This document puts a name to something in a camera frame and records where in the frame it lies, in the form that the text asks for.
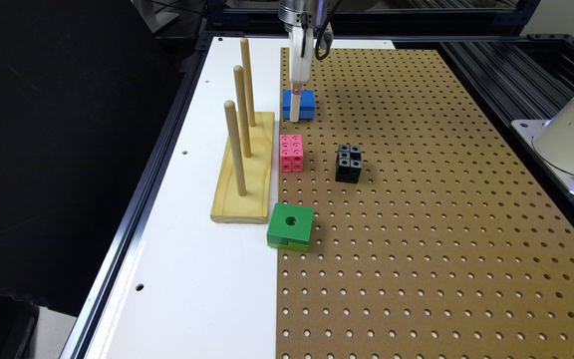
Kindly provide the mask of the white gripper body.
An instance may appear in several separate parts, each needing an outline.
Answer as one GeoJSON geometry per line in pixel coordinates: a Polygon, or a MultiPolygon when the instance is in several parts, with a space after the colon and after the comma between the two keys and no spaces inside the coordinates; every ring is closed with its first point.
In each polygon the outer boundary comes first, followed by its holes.
{"type": "Polygon", "coordinates": [[[304,30],[287,25],[290,40],[289,76],[293,94],[300,94],[302,87],[311,79],[312,61],[316,39],[311,28],[304,30]]]}

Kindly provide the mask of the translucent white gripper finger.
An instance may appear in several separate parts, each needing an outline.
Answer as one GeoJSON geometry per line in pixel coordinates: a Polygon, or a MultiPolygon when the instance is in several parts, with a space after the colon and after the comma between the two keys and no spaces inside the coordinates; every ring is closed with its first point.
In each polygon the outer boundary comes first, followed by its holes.
{"type": "Polygon", "coordinates": [[[292,92],[290,98],[290,121],[292,123],[298,123],[300,117],[300,101],[301,93],[292,92]]]}

